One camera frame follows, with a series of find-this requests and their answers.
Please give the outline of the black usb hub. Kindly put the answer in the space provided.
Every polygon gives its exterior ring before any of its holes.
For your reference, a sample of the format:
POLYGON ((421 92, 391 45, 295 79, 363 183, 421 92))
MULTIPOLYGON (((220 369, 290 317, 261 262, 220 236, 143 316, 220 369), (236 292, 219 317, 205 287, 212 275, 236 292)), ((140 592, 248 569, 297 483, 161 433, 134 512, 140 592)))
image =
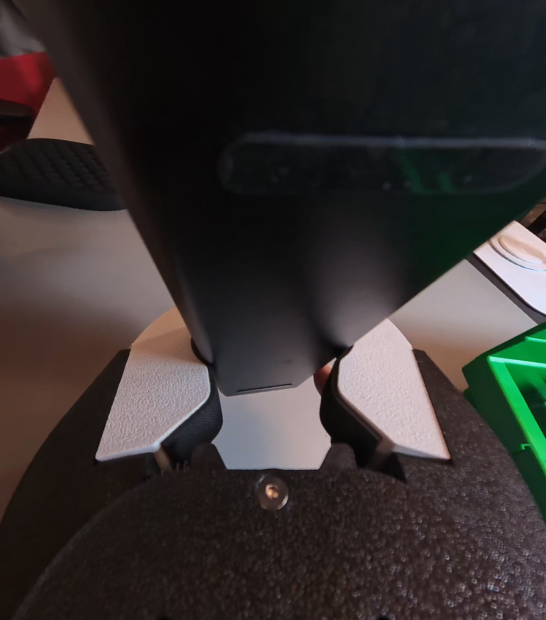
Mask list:
POLYGON ((546 197, 546 1, 18 1, 226 396, 546 197))

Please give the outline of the green plastic bin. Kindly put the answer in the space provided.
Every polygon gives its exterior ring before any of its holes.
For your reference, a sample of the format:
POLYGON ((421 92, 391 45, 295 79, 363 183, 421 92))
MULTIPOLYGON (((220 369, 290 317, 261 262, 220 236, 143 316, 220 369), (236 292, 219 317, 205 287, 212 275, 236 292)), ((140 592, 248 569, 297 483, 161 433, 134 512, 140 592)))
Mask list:
POLYGON ((466 397, 523 474, 546 521, 546 322, 463 368, 466 397))

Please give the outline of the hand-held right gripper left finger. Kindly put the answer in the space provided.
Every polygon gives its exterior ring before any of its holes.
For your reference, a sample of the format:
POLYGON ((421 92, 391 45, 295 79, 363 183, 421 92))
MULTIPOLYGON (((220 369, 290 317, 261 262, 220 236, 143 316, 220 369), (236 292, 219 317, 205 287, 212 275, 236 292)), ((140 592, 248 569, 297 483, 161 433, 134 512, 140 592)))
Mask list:
POLYGON ((215 376, 174 307, 131 345, 95 459, 149 456, 161 472, 183 469, 221 429, 215 376))

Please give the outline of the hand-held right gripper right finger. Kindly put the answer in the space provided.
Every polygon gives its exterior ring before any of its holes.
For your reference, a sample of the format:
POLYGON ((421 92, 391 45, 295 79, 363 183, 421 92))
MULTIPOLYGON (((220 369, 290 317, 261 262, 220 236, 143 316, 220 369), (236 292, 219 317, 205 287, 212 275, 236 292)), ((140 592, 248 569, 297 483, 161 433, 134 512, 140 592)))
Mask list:
POLYGON ((319 369, 320 422, 330 436, 321 469, 382 472, 400 480, 409 456, 450 465, 450 452, 412 345, 382 321, 319 369))

